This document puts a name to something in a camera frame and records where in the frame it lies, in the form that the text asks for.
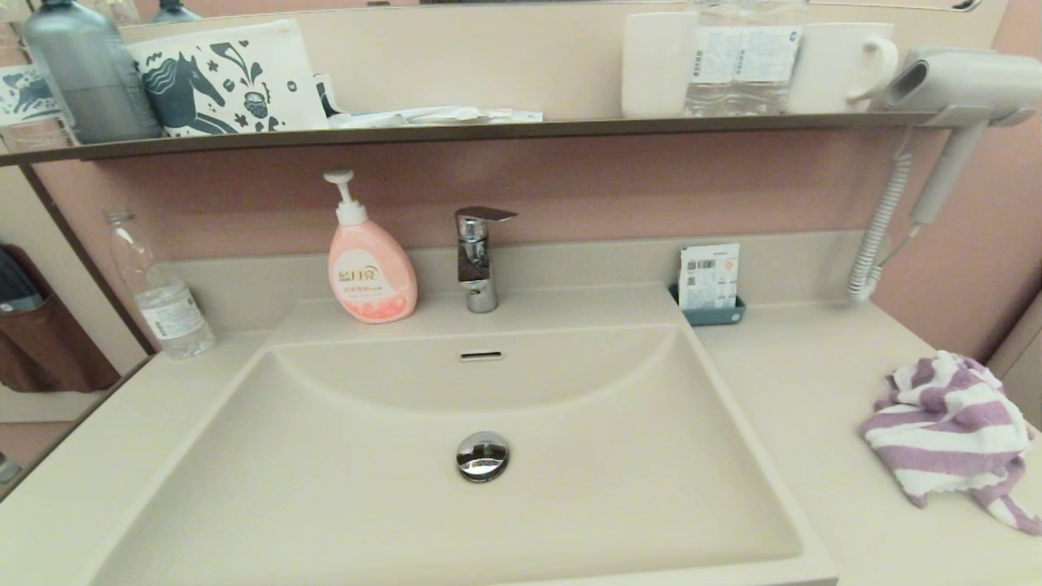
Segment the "chrome faucet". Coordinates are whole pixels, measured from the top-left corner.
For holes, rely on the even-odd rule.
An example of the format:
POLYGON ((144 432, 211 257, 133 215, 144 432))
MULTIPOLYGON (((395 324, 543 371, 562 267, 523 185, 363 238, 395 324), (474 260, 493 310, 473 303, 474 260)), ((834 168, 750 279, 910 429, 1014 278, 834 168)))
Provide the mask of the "chrome faucet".
POLYGON ((470 312, 487 314, 499 306, 488 243, 490 224, 508 221, 514 216, 517 216, 517 212, 480 205, 458 207, 455 212, 458 286, 466 291, 466 307, 470 312))

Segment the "purple white striped towel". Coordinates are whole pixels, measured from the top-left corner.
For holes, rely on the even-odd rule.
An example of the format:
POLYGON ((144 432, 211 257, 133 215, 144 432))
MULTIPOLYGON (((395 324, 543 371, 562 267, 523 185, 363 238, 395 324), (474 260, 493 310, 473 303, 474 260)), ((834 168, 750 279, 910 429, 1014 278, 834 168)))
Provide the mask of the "purple white striped towel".
POLYGON ((1013 497, 1037 431, 1000 379, 938 350, 883 382, 887 393, 859 433, 908 500, 923 509, 931 494, 966 492, 998 522, 1042 536, 1042 517, 1013 497))

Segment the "beige sink basin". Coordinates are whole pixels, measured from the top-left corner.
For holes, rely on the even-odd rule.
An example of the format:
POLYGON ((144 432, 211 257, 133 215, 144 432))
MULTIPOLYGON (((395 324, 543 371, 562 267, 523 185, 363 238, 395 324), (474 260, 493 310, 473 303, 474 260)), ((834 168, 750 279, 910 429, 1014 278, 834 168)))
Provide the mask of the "beige sink basin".
POLYGON ((838 568, 662 286, 299 304, 89 586, 834 586, 838 568), (506 438, 504 474, 458 444, 506 438))

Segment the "pink soap pump bottle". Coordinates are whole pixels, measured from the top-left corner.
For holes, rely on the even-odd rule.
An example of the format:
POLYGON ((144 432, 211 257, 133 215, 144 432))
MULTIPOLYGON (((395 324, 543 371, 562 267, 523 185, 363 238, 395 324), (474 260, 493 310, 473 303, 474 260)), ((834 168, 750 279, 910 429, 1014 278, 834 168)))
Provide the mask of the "pink soap pump bottle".
POLYGON ((413 315, 417 306, 417 275, 405 249, 372 221, 367 207, 350 194, 353 177, 350 169, 323 173, 341 196, 327 261, 329 285, 334 299, 357 321, 401 321, 413 315))

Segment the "chrome drain stopper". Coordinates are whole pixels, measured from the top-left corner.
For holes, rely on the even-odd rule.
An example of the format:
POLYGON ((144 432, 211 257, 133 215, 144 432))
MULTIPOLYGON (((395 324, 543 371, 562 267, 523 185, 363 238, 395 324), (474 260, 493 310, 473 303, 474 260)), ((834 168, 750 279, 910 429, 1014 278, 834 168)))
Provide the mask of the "chrome drain stopper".
POLYGON ((510 446, 506 438, 494 431, 477 431, 458 444, 455 463, 458 474, 466 481, 491 482, 507 470, 510 446))

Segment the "blue small tray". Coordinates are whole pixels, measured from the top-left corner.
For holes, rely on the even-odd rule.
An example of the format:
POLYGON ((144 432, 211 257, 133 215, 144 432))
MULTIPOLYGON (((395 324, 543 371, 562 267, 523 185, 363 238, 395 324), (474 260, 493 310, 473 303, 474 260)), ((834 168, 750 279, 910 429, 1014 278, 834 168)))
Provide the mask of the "blue small tray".
MULTIPOLYGON (((727 292, 737 293, 737 287, 733 283, 725 283, 727 292)), ((747 306, 737 294, 734 296, 733 307, 721 308, 681 308, 681 314, 692 326, 722 326, 722 324, 737 324, 745 317, 747 306)))

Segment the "clear wrapped white packets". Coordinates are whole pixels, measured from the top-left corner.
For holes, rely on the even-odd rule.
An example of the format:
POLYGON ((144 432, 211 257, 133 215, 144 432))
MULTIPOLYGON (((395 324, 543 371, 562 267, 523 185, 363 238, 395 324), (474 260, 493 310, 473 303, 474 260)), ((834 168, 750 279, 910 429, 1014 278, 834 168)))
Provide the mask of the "clear wrapped white packets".
POLYGON ((472 105, 384 112, 342 112, 327 118, 331 129, 405 129, 405 127, 529 124, 543 121, 543 112, 481 108, 472 105))

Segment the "white pouch with horse print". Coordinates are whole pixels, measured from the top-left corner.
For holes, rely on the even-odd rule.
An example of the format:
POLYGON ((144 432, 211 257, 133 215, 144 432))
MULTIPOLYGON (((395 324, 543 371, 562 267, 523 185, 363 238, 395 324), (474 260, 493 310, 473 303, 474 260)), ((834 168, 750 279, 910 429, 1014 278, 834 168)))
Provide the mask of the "white pouch with horse print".
POLYGON ((329 129, 294 20, 156 38, 128 49, 171 137, 329 129))

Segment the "clear water bottle without cap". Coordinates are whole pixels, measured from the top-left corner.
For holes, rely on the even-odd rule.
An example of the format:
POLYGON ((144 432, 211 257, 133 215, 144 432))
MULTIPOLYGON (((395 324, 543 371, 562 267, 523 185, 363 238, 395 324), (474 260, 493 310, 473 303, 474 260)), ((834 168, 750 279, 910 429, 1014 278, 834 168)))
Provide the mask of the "clear water bottle without cap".
POLYGON ((104 210, 109 229, 109 252, 119 279, 171 359, 204 355, 216 344, 204 312, 187 282, 162 255, 149 234, 128 207, 104 210))

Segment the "grey metallic bottle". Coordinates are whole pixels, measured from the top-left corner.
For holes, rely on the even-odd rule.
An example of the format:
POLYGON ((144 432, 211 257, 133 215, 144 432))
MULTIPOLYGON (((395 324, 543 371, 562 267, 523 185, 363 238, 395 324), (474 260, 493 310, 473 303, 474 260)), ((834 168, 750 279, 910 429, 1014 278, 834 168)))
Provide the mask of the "grey metallic bottle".
POLYGON ((164 135, 116 24, 76 0, 41 0, 23 40, 78 143, 164 135))

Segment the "white hair dryer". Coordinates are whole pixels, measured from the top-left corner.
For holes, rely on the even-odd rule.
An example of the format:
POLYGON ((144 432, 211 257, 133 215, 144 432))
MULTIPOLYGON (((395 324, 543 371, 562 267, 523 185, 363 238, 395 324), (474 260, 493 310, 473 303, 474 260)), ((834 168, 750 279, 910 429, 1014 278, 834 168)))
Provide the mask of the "white hair dryer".
POLYGON ((913 222, 926 225, 940 214, 985 130, 1019 125, 1042 107, 1042 62, 995 51, 933 52, 909 63, 882 99, 888 109, 931 112, 926 127, 950 129, 912 207, 913 222))

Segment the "dark brown wall shelf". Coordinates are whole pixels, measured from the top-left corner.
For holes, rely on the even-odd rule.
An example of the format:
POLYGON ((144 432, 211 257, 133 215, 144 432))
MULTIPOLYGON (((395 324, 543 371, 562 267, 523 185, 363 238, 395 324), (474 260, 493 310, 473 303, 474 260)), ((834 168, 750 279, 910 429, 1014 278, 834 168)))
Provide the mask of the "dark brown wall shelf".
POLYGON ((525 124, 479 124, 399 127, 399 129, 324 129, 239 133, 100 143, 52 150, 0 155, 0 168, 63 162, 152 155, 185 155, 195 152, 256 150, 290 147, 372 145, 384 143, 477 142, 528 140, 528 138, 598 138, 614 136, 670 136, 684 133, 730 133, 730 131, 787 131, 813 129, 875 129, 918 126, 949 129, 950 121, 931 112, 849 112, 849 114, 800 116, 725 116, 656 120, 584 120, 525 124))

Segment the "wall mirror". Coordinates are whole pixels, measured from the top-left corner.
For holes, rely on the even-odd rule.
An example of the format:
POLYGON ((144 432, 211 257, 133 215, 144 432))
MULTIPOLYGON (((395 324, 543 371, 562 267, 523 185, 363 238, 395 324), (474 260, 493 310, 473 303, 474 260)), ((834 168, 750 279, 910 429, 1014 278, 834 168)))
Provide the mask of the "wall mirror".
POLYGON ((311 67, 351 112, 473 105, 550 121, 621 115, 623 26, 684 2, 412 5, 217 16, 122 29, 126 43, 294 20, 311 67))

